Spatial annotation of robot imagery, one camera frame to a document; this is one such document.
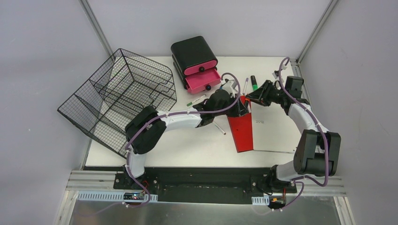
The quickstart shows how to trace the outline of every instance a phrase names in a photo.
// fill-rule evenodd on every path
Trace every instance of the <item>pen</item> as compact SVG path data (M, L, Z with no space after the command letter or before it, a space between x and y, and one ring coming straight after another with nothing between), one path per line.
M221 133L222 133L223 135L226 135L226 134L227 134L216 122L213 121L213 124L221 131Z
M250 76L250 80L252 81L253 90L257 90L259 87L257 86L257 81L255 76Z
M191 101L190 103L188 103L187 106L191 106L191 105L193 105L195 102L198 102L198 101L200 101L202 98L205 98L205 97L206 97L206 95L202 95L202 96L200 96L199 98L197 98L197 99Z
M245 81L245 87L243 88L243 96L245 96L245 93L246 93L246 87L247 87L247 82L249 81L249 78L246 78L246 81Z

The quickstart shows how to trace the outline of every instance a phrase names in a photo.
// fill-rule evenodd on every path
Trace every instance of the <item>black wire basket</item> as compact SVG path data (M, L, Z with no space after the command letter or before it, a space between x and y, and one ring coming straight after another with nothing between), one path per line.
M168 111L176 101L170 68L118 49L58 112L87 136L126 158L125 126L144 107Z

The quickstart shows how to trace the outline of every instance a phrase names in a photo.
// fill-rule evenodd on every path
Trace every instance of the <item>purple cable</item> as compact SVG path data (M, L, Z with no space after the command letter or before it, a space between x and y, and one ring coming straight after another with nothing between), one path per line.
M77 209L77 206L78 206L79 204L80 204L80 203L77 202L77 204L75 205L76 214L79 215L79 216L81 216L81 217L86 217L86 218L88 218L88 217L93 217L93 216L95 216L95 215L97 215L97 214L100 214L100 213L102 213L103 211L105 211L105 210L107 210L107 209L109 209L109 208L111 208L111 207L113 207L113 206L115 206L115 205L122 204L122 203L121 203L121 202L114 202L114 203L110 204L109 206L107 206L107 207L105 207L105 208L103 208L103 209L101 209L101 210L99 210L99 211L97 211L97 212L95 212L95 213L92 213L92 214L81 214L81 213L78 211L78 209Z
M303 108L303 109L306 111L307 108L306 108L301 102L297 101L292 95L290 95L290 94L288 93L288 91L285 89L285 86L284 86L283 83L282 83L282 77L281 77L282 66L283 66L283 63L284 63L286 60L287 60L287 62L285 63L285 66L287 66L287 64L288 64L289 61L290 61L290 58L289 58L289 57L284 58L284 59L282 60L281 64L279 65L278 77L279 77L280 86L281 86L282 90L285 92L285 94L286 94L290 99L292 99L296 104L298 104L301 108ZM323 144L324 144L324 146L325 146L325 181L323 182L323 184L321 184L320 182L318 182L317 180L315 180L314 178L309 177L309 176L297 177L297 178L294 178L294 179L292 179L292 180L301 180L301 179L303 179L303 178L308 178L308 179L312 180L313 182L315 182L317 185L319 185L319 186L321 186L321 187L325 187L325 186L328 184L328 181L329 181L329 146L328 146L328 140L327 140L327 138L326 138L326 135L325 135L324 132L322 131L321 126L319 126L319 124L318 124L319 122L318 122L318 120L316 119L315 115L314 115L311 111L306 111L306 112L308 113L308 115L310 115L310 117L312 118L312 120L313 120L314 123L316 124L316 127L318 128L318 130L319 130L319 132L321 133L321 136L322 136L322 138L323 138Z
M129 174L129 176L134 180L134 182L136 182L140 187L142 187L142 189L145 191L145 193L148 194L148 200L147 200L146 202L143 202L143 203L141 203L141 204L139 204L139 205L128 205L129 208L138 208L138 207L142 207L142 206L147 205L147 204L150 202L150 200L151 200L151 194L149 193L148 189L146 189L146 188L144 187L144 185L142 185L137 179L134 178L134 176L131 175L131 172L130 172L130 170L129 170L128 168L126 168L126 170L127 170L127 173Z
M301 184L301 190L300 190L300 192L298 193L298 195L291 201L291 202L289 202L287 205L285 205L282 209L285 209L286 207L288 207L289 205L291 205L295 200L297 200L300 196L301 196L301 194L303 193L303 191L304 191L304 182L302 182L302 181L294 181L294 184L297 184L297 183L299 183L299 184Z

